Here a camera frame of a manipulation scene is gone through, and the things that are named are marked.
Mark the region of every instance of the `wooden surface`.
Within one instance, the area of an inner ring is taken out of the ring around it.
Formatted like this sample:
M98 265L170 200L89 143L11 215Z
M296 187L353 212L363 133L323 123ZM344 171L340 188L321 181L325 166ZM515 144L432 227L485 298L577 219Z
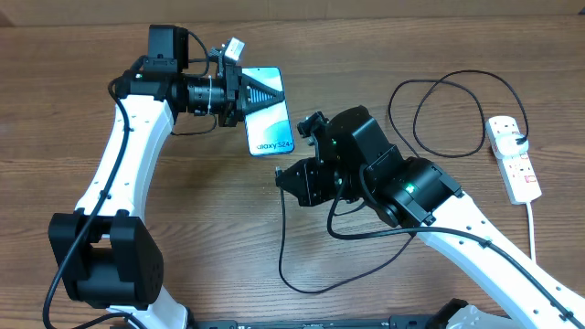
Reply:
M403 80L437 79L457 69L486 69L517 90L530 120L530 154L543 196L534 203L538 263L585 295L585 20L579 16L435 18L187 25L211 47L245 40L245 65L282 69L291 119L333 117L363 104L406 156L390 129L389 94ZM106 85L146 51L147 25L0 29L0 327L39 328L42 302L57 268L47 227L70 212L87 188L107 138L113 102ZM471 88L486 117L520 111L483 76ZM395 100L408 135L427 86ZM180 116L178 131L204 128ZM457 153L481 136L473 101L440 88L426 102L419 134L429 147ZM292 154L252 158L244 126L170 137L151 184L146 224L165 256L165 286L199 320L268 321L434 313L452 297L492 313L501 309L438 252L413 242L391 266L320 296L290 291L277 272L281 209L274 167L312 156L296 138ZM483 212L528 251L526 210L512 206L488 147L463 159L429 156L455 177ZM316 289L389 259L406 237L346 242L328 237L328 204L288 202L285 273ZM339 218L346 232L383 227L371 211ZM70 302L62 288L52 319L60 327L101 311Z
M5 26L576 15L583 0L0 0Z

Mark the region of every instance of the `tabletop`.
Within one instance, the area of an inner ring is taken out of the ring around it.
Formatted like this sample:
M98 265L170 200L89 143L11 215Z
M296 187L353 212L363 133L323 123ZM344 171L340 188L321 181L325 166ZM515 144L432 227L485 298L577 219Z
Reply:
M405 156L411 153L387 115L390 93L399 83L438 79L458 69L488 70L506 79L526 106L529 153L543 191L533 204L537 262L585 295L584 17L182 26L209 48L232 36L244 40L244 66L280 67L292 125L315 111L331 118L364 105ZM55 212L73 211L88 187L112 128L106 85L146 52L147 37L148 25L0 28L0 328L42 327L42 303L57 268L48 222ZM191 55L200 56L197 47ZM516 101L503 84L480 75L452 80L477 95L486 118L514 116L524 131ZM414 143L413 115L428 88L400 91L393 105L397 126L421 156L450 173L528 252L526 209L510 204L489 142L460 159L428 154ZM181 114L175 130L210 124L209 118ZM431 95L417 126L421 140L444 153L472 150L482 129L473 100L450 87ZM460 269L417 239L386 269L344 287L317 296L288 289L278 275L282 218L274 168L313 156L297 133L295 142L291 154L251 157L243 124L166 140L145 222L165 258L165 287L198 320L384 318L435 313L453 297L503 313ZM302 289L370 270L406 240L335 240L325 228L329 204L300 208L288 194L286 202L284 273ZM336 225L344 232L384 227L371 210L341 217ZM71 327L102 313L71 302L60 286L51 319Z

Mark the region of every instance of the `power outlet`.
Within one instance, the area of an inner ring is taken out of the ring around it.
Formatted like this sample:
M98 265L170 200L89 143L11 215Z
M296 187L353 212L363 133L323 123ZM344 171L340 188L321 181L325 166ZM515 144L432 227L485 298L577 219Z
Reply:
M494 154L501 154L498 150L498 137L512 133L521 137L516 120L508 116L496 116L485 123L485 129L492 144ZM540 185L534 168L530 163L527 150L525 152L497 158L500 173L504 179L505 189L514 205L528 203L539 196L542 196Z

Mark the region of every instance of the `beige wall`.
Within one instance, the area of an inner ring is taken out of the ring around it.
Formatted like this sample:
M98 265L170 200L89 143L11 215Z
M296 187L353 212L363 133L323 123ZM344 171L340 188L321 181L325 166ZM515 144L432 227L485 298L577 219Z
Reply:
M0 26L576 15L584 0L0 0Z

